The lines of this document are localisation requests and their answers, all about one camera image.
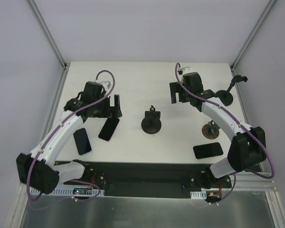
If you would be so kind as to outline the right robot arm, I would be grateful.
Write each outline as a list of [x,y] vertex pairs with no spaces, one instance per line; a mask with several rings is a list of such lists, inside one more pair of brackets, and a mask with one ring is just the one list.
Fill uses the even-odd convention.
[[221,179],[268,159],[265,132],[238,120],[212,90],[204,90],[201,77],[189,67],[176,68],[177,81],[170,83],[171,102],[190,103],[208,116],[230,139],[226,158],[197,175],[195,182],[206,189],[216,187]]

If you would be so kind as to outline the blue phone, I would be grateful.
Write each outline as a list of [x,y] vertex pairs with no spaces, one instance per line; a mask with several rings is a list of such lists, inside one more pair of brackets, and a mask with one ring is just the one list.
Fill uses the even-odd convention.
[[85,128],[76,130],[73,133],[73,137],[79,155],[84,155],[92,151],[92,147]]

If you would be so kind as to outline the black tall phone stand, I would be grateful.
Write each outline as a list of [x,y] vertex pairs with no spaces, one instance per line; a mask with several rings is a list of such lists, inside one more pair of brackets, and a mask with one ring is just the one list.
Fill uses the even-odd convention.
[[233,103],[233,95],[230,93],[231,89],[235,84],[240,82],[247,82],[248,78],[246,76],[236,75],[232,78],[227,90],[219,90],[216,92],[216,97],[218,97],[224,106],[229,106]]

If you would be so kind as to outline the brown base phone stand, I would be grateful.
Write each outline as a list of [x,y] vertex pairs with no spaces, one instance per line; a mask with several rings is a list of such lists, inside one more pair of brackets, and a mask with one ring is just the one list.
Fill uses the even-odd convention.
[[202,134],[207,139],[214,140],[218,138],[219,130],[220,127],[213,120],[211,120],[202,127]]

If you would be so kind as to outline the purple phone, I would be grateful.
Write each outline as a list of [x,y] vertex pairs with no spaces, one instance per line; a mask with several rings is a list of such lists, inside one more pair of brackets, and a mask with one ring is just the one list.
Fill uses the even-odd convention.
[[120,122],[119,118],[107,118],[106,122],[104,123],[98,138],[104,141],[109,142]]

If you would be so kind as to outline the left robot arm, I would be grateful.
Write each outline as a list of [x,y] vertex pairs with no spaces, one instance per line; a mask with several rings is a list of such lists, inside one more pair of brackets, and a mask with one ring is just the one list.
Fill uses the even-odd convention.
[[92,176],[91,166],[81,160],[55,165],[55,161],[73,134],[88,118],[121,117],[119,95],[114,95],[110,105],[113,84],[109,81],[88,81],[77,97],[67,101],[57,124],[46,137],[28,154],[21,153],[16,165],[21,183],[50,194],[57,185],[76,180],[87,184]]

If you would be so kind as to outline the black clamp phone stand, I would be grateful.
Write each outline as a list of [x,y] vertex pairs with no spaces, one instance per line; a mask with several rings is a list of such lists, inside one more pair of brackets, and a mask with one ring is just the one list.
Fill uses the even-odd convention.
[[142,130],[147,134],[158,133],[162,127],[160,117],[161,112],[156,111],[155,107],[151,105],[149,111],[145,111],[145,116],[141,123]]

